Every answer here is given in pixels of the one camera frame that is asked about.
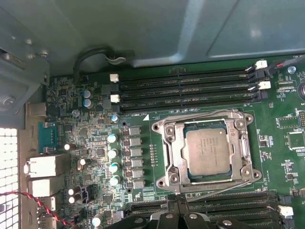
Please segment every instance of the integrated circuit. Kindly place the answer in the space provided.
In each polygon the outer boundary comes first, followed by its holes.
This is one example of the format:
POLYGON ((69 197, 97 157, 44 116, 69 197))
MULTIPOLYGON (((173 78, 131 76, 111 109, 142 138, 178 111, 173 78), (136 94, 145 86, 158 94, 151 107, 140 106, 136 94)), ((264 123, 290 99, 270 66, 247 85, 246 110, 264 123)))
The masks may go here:
POLYGON ((64 126, 64 130, 65 130, 65 132, 70 133, 70 132, 72 132, 72 130, 73 130, 73 126, 72 126, 71 124, 66 124, 66 125, 64 126))
POLYGON ((134 189, 139 189, 139 188, 144 188, 144 187, 145 187, 145 180, 143 180, 143 179, 133 180, 134 189))
POLYGON ((137 137, 137 138, 130 138, 130 145, 131 146, 140 146, 142 143, 141 138, 137 137))
POLYGON ((104 148, 98 148, 98 149, 96 150, 96 154, 97 154, 98 156, 105 156, 105 149, 104 149, 104 148))
POLYGON ((91 180, 91 174, 86 174, 86 175, 84 176, 84 180, 85 180, 85 181, 90 181, 90 180, 91 180))
POLYGON ((112 202, 112 199, 113 199, 113 195, 104 195, 103 196, 103 200, 104 202, 106 202, 107 204, 111 203, 112 202))
POLYGON ((140 133, 141 133, 141 130, 139 127, 130 127, 129 128, 130 135, 139 135, 140 133))
POLYGON ((132 159, 132 167, 142 167, 143 166, 143 160, 142 159, 132 159))
POLYGON ((125 137, 123 140, 123 146, 140 146, 142 144, 142 140, 140 137, 129 138, 125 137))
POLYGON ((281 129, 299 127, 299 119, 297 117, 285 117, 278 119, 281 129))
POLYGON ((142 156, 142 148, 131 148, 131 156, 142 156))
POLYGON ((287 133, 287 136, 290 150, 305 148, 305 136, 303 131, 289 132, 287 133))
POLYGON ((185 143, 182 154, 192 176, 230 171, 230 151, 223 128, 188 131, 185 143))
POLYGON ((79 135, 80 136, 87 136, 87 129, 86 128, 82 128, 82 129, 80 129, 80 131, 79 131, 79 135))

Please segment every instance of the chip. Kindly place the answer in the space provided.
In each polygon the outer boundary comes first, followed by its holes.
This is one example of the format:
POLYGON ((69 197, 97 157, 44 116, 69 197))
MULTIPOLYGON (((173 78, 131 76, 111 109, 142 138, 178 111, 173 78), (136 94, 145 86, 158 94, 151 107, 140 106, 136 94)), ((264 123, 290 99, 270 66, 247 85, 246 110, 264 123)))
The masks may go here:
POLYGON ((73 127, 72 127, 72 125, 70 125, 70 124, 66 124, 66 125, 64 126, 64 130, 65 130, 65 132, 72 132, 73 127))
POLYGON ((143 160, 142 159, 133 159, 132 160, 132 167, 142 167, 143 160))
POLYGON ((59 91, 59 95, 60 95, 60 96, 67 95, 67 90, 66 90, 66 89, 61 89, 61 90, 59 91))
POLYGON ((142 178, 144 176, 144 171, 141 168, 134 168, 132 170, 132 177, 133 178, 142 178))
POLYGON ((87 136, 87 129, 86 128, 80 129, 79 135, 80 136, 87 136))
POLYGON ((111 195, 104 195, 103 200, 107 204, 110 204, 112 202, 112 194, 111 195))
POLYGON ((142 148, 131 148, 131 156, 142 156, 142 148))
POLYGON ((96 110, 96 112, 102 112, 103 111, 102 105, 97 105, 95 110, 96 110))
POLYGON ((260 141, 259 146, 260 147, 265 147, 265 146, 267 146, 267 142, 266 141, 260 141))
POLYGON ((208 176, 230 171, 230 153, 223 128, 186 132, 183 158, 193 176, 208 176))
POLYGON ((141 143, 142 143, 142 140, 139 137, 130 139, 131 146, 139 146, 139 145, 141 145, 141 143))
POLYGON ((304 132, 290 132, 288 133, 288 144, 291 150, 305 148, 304 132))
POLYGON ((110 125, 111 124, 111 118, 110 117, 105 117, 104 118, 104 123, 105 123, 105 125, 110 125))
POLYGON ((293 174, 291 174, 291 173, 287 174, 287 179, 288 180, 292 180, 293 178, 294 178, 293 174))
POLYGON ((145 181, 142 179, 139 180, 133 180, 133 188, 134 189, 139 189, 139 188, 144 188, 145 187, 145 181))
POLYGON ((96 150, 96 154, 97 154, 98 156, 105 156, 105 150, 104 150, 103 148, 98 148, 98 149, 96 150))
POLYGON ((130 127, 129 128, 130 135, 139 135, 140 133, 141 133, 141 130, 139 127, 130 127))
POLYGON ((111 211, 104 211, 104 217, 105 218, 110 218, 112 215, 111 215, 111 211))
POLYGON ((86 174, 86 175, 84 176, 84 180, 85 180, 85 181, 91 180, 91 174, 86 174))

